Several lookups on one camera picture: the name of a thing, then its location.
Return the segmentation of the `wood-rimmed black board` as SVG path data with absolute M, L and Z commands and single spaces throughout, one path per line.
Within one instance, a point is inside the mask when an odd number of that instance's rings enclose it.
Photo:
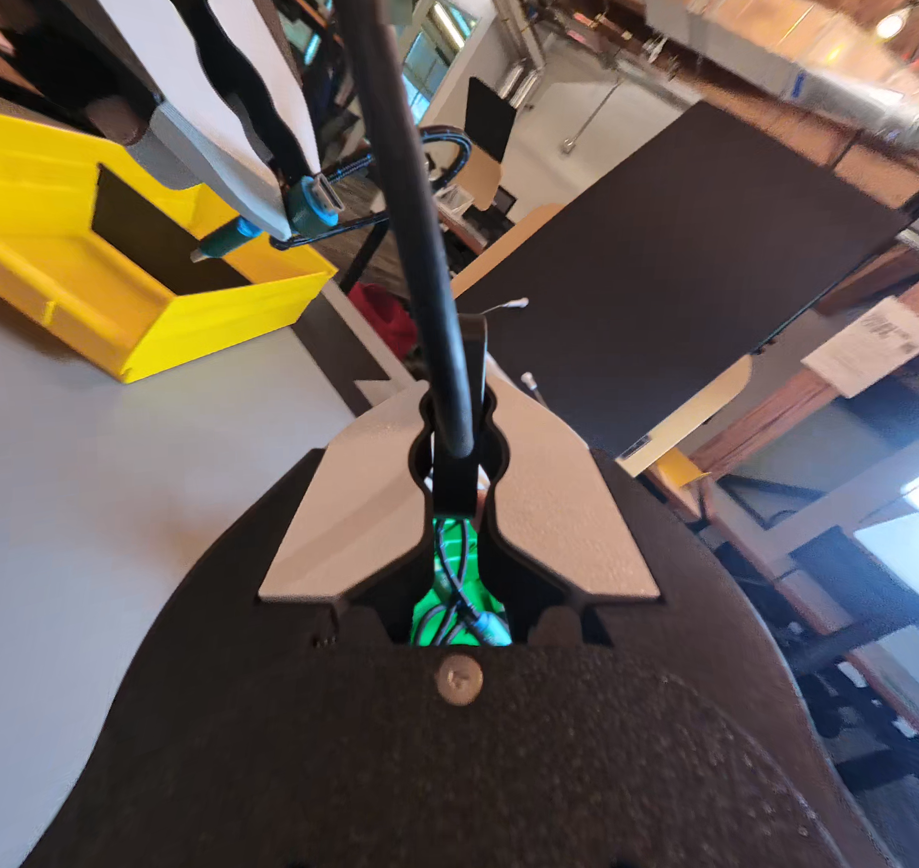
M 617 457 L 910 225 L 699 102 L 457 297 L 515 382 Z

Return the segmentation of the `person's left hand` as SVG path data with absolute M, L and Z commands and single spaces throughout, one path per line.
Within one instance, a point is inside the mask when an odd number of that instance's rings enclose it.
M 91 101 L 86 104 L 85 115 L 103 137 L 125 148 L 140 142 L 149 127 L 148 122 L 121 95 Z

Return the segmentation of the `small yellow bin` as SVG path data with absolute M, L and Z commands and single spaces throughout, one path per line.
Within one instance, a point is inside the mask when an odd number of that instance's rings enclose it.
M 651 471 L 672 490 L 686 489 L 709 476 L 676 447 L 664 453 L 652 465 Z

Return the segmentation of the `yellow plastic bin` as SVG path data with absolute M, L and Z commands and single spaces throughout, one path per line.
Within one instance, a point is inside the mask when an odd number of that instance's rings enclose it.
M 91 230 L 98 163 L 197 241 L 236 213 L 205 185 L 161 184 L 107 139 L 2 115 L 2 300 L 122 383 L 289 327 L 336 273 L 314 248 L 262 235 L 220 260 L 249 287 L 174 295 Z

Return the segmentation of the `red bag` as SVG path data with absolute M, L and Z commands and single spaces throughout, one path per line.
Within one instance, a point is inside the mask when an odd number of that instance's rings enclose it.
M 418 332 L 402 301 L 380 285 L 361 282 L 347 296 L 392 353 L 404 361 L 417 344 Z

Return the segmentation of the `black wall panel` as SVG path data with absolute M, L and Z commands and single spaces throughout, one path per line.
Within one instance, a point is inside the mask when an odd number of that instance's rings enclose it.
M 517 112 L 477 77 L 468 81 L 464 131 L 476 148 L 501 163 Z

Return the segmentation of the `black bin divider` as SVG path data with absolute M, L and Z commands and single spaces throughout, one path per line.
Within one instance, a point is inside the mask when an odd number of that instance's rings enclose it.
M 91 230 L 172 294 L 185 297 L 247 288 L 250 281 L 220 260 L 193 263 L 189 231 L 98 163 Z

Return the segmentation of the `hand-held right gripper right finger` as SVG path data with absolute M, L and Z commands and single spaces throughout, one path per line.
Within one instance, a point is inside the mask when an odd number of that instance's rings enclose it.
M 661 589 L 587 443 L 497 373 L 487 373 L 482 471 L 482 582 L 526 643 L 546 610 L 582 617 L 647 605 Z

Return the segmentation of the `tan rounded board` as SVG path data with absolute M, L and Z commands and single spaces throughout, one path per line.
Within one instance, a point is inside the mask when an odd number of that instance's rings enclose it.
M 472 205 L 480 211 L 486 211 L 493 203 L 502 176 L 502 163 L 473 145 L 469 159 L 458 173 L 456 181 L 471 196 Z

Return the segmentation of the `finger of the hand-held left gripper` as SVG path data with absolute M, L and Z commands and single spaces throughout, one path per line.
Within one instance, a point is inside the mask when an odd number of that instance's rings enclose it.
M 320 172 L 314 126 L 288 41 L 270 0 L 207 0 L 233 50 L 233 81 L 256 135 L 284 175 Z
M 245 219 L 276 239 L 290 238 L 279 183 L 211 84 L 172 2 L 97 1 L 163 96 L 150 121 L 159 144 Z

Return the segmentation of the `white paper notice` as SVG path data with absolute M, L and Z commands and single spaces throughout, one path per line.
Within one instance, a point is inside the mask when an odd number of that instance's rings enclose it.
M 888 297 L 800 362 L 838 396 L 850 400 L 917 354 L 917 311 Z

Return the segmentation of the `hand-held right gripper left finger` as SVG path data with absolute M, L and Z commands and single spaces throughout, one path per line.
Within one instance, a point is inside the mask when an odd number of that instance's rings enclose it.
M 262 581 L 263 602 L 373 609 L 389 638 L 409 642 L 434 579 L 428 383 L 359 416 L 328 444 Z

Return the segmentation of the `green plastic bin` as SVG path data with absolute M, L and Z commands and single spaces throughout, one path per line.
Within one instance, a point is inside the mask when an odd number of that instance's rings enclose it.
M 446 551 L 448 555 L 449 563 L 453 568 L 458 568 L 459 558 L 460 558 L 460 519 L 446 518 L 449 520 L 449 523 L 446 524 L 445 530 L 445 543 Z M 495 598 L 488 588 L 484 585 L 478 566 L 478 544 L 477 544 L 477 534 L 473 528 L 470 521 L 468 521 L 471 527 L 470 530 L 470 550 L 469 550 L 469 561 L 468 569 L 466 572 L 464 590 L 468 598 L 472 601 L 473 606 L 478 611 L 489 611 L 497 613 L 507 624 L 508 630 L 509 625 L 506 617 L 506 612 L 504 606 Z M 438 628 L 441 624 L 441 621 L 444 617 L 443 602 L 438 598 L 438 593 L 435 590 L 434 581 L 435 581 L 435 563 L 436 563 L 436 553 L 434 545 L 434 580 L 431 588 L 427 594 L 420 600 L 420 602 L 415 606 L 415 611 L 413 613 L 413 622 L 412 630 L 410 634 L 410 641 L 413 645 L 419 646 L 431 646 L 433 644 L 433 639 L 435 638 Z M 474 636 L 463 631 L 460 632 L 454 638 L 451 644 L 439 645 L 481 645 L 475 639 Z

